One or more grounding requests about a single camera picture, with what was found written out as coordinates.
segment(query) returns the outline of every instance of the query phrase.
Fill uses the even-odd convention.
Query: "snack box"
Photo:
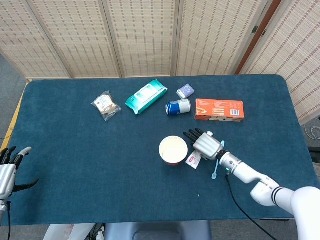
[[[196,120],[241,122],[245,118],[244,103],[234,100],[196,99]]]

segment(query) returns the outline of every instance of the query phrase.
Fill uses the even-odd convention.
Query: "robot finger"
[[[11,159],[10,159],[9,164],[13,164],[14,161],[16,160],[17,156],[18,156],[18,153],[16,153],[15,155],[13,155],[13,157],[11,157]]]
[[[204,131],[202,131],[200,128],[196,128],[195,129],[200,135],[202,135],[202,134],[204,134],[205,132]]]
[[[13,164],[15,165],[15,169],[17,170],[19,169],[22,159],[24,158],[24,156],[28,155],[31,149],[32,148],[28,146],[17,154],[17,156],[14,158],[14,161],[13,161]]]
[[[183,132],[183,135],[185,135],[187,138],[191,139],[194,142],[196,142],[198,140],[195,136],[193,136],[185,131]]]
[[[16,146],[10,147],[8,149],[8,151],[4,155],[4,158],[1,162],[1,164],[8,164],[9,163],[11,154],[13,153],[14,150],[16,150]]]
[[[2,163],[2,160],[4,159],[7,151],[8,151],[8,148],[5,148],[2,151],[0,151],[0,164]]]
[[[197,139],[200,138],[200,136],[201,136],[197,131],[190,129],[189,132],[192,133]]]

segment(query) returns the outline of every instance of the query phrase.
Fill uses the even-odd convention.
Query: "blue tablecloth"
[[[32,146],[16,183],[39,178],[11,197],[13,225],[243,219],[225,170],[202,160],[164,164],[159,144],[183,131],[212,131],[225,149],[292,190],[319,186],[285,80],[278,75],[158,77],[168,92],[141,115],[125,101],[154,77],[39,80],[24,93],[10,145]],[[167,116],[165,104],[190,84],[190,113]],[[122,107],[108,122],[91,105],[109,90]],[[242,122],[195,120],[195,99],[241,100]],[[252,218],[287,218],[250,197],[256,183],[230,177],[235,198]]]

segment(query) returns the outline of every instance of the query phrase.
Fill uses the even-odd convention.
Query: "white packet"
[[[105,121],[108,121],[117,112],[121,111],[121,107],[113,102],[109,91],[102,93],[91,104],[99,110]]]

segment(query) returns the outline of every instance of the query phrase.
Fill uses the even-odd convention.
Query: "small purple box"
[[[186,99],[194,94],[194,92],[195,90],[189,84],[187,84],[176,91],[176,94],[178,94],[181,99]]]

